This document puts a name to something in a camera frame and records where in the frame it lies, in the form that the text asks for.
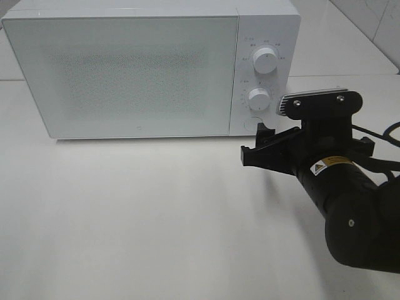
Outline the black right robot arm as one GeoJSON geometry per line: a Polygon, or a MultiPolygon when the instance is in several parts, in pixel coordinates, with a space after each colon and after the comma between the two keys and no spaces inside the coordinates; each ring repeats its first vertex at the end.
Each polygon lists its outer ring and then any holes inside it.
{"type": "Polygon", "coordinates": [[[373,141],[352,130],[350,116],[303,117],[279,133],[259,124],[241,161],[297,178],[325,220],[337,262],[398,273],[399,163],[374,159],[373,141]]]}

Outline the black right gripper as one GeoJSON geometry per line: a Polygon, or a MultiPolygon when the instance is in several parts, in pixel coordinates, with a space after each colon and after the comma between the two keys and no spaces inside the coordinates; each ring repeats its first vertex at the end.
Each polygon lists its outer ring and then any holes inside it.
{"type": "Polygon", "coordinates": [[[372,156],[374,143],[354,139],[351,117],[303,119],[301,125],[276,133],[257,124],[255,147],[241,146],[243,166],[280,166],[290,175],[363,175],[350,153],[372,156]]]}

